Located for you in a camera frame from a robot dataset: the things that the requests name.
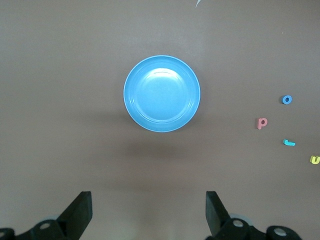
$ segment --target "gray background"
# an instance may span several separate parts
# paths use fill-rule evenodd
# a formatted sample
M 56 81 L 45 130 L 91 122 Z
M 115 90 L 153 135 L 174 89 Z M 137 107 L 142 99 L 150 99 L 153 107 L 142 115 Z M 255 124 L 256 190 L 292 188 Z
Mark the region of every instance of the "gray background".
M 201 240 L 214 190 L 261 231 L 318 239 L 320 1 L 196 2 L 0 1 L 0 227 L 22 233 L 92 191 L 83 240 Z M 201 86 L 170 133 L 123 102 L 153 55 L 185 61 Z

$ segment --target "plate center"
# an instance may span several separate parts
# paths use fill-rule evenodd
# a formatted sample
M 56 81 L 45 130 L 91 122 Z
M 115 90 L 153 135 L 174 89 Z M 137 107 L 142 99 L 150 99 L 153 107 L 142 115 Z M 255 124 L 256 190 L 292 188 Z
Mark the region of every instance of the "plate center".
M 139 111 L 151 121 L 173 121 L 188 107 L 185 82 L 171 69 L 157 68 L 148 72 L 136 90 Z

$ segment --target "gray table surface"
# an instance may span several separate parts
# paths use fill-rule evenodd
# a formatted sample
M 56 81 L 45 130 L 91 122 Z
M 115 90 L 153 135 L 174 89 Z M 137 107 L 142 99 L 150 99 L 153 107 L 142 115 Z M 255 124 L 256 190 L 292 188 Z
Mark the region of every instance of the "gray table surface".
M 201 240 L 217 191 L 261 231 L 319 238 L 320 1 L 196 3 L 0 1 L 0 227 L 22 233 L 92 191 L 83 240 Z M 201 86 L 177 131 L 145 130 L 124 105 L 153 55 Z

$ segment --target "blue plate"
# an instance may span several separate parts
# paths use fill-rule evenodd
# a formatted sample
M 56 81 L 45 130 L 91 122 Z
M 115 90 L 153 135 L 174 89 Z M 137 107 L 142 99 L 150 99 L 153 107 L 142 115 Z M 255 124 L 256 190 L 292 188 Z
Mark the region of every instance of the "blue plate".
M 154 132 L 181 128 L 195 115 L 200 86 L 194 71 L 173 56 L 157 55 L 139 62 L 126 78 L 125 107 L 140 126 Z

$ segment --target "plate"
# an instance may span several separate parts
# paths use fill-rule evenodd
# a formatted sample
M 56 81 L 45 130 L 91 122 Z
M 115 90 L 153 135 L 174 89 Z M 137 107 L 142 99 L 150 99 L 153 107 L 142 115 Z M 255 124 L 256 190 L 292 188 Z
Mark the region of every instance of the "plate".
M 132 119 L 154 132 L 171 132 L 187 124 L 200 103 L 200 85 L 182 60 L 167 55 L 148 57 L 129 73 L 123 88 Z

